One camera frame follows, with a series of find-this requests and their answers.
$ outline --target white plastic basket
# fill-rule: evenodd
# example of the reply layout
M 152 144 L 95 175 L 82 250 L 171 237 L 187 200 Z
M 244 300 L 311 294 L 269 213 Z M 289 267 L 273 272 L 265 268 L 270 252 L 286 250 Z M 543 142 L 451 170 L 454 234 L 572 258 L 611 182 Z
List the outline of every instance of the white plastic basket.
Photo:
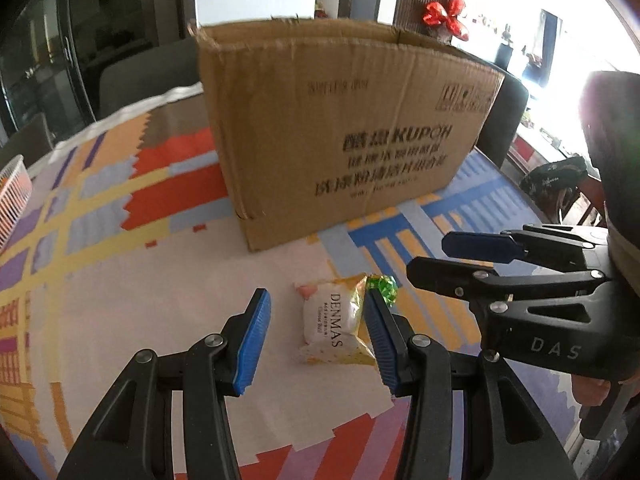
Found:
M 0 171 L 0 251 L 9 241 L 27 202 L 33 184 L 24 167 L 24 157 L 16 155 Z

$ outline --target green foil wrapper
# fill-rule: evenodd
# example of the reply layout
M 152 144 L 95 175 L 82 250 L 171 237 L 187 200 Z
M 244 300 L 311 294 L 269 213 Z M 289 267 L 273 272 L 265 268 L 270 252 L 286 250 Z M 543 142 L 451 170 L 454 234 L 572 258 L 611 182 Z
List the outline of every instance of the green foil wrapper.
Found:
M 398 284 L 393 276 L 386 276 L 385 274 L 367 276 L 367 290 L 370 288 L 376 288 L 380 291 L 382 297 L 385 298 L 386 306 L 391 307 L 396 302 Z

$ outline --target red flower-shaped balloon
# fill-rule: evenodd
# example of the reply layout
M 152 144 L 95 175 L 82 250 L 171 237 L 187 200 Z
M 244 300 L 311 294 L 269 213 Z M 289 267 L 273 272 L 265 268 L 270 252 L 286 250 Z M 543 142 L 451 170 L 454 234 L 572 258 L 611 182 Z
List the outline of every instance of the red flower-shaped balloon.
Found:
M 449 32 L 456 38 L 469 41 L 469 31 L 458 19 L 463 10 L 465 10 L 464 0 L 449 0 L 447 10 L 439 2 L 433 1 L 424 6 L 422 20 L 429 27 L 437 27 L 445 23 Z

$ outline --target dining table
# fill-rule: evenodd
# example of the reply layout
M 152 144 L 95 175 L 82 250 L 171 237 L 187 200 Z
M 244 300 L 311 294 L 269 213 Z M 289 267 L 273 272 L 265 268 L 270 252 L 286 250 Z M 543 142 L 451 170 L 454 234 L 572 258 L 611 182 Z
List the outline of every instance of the dining table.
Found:
M 41 480 L 53 480 L 135 353 L 187 350 L 243 312 L 257 287 L 271 324 L 253 384 L 226 398 L 243 480 L 392 480 L 407 398 L 375 366 L 308 364 L 296 287 L 362 272 L 398 283 L 417 333 L 478 354 L 465 301 L 413 288 L 415 256 L 446 258 L 450 231 L 493 232 L 543 219 L 481 152 L 450 184 L 276 248 L 247 248 L 209 127 L 202 86 L 123 108 L 30 168 L 33 193 L 0 254 L 0 423 Z M 501 274 L 532 274 L 522 262 Z M 570 378 L 511 363 L 565 442 L 578 421 Z M 463 398 L 454 395 L 450 477 L 462 471 Z M 175 479 L 186 478 L 174 392 Z

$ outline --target tablecloth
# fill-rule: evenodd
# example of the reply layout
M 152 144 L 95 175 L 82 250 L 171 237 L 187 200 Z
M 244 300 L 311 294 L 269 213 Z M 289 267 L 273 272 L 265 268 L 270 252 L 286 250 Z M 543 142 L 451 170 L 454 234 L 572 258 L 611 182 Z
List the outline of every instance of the tablecloth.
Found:
M 416 332 L 476 353 L 466 303 L 414 289 L 405 264 L 444 257 L 451 230 L 499 232 L 538 222 L 481 153 L 440 192 L 305 239 L 249 253 L 197 91 L 92 126 L 40 164 L 33 195 L 0 255 L 0 422 L 41 479 L 53 479 L 91 412 L 141 348 L 187 349 L 272 296 L 270 330 L 246 394 L 227 407 L 244 480 L 391 479 L 408 413 L 374 367 L 308 365 L 295 283 L 383 272 Z M 527 264 L 499 272 L 533 272 Z M 514 364 L 561 440 L 577 420 L 562 374 Z M 174 394 L 176 478 L 184 476 Z M 452 478 L 460 477 L 455 397 Z

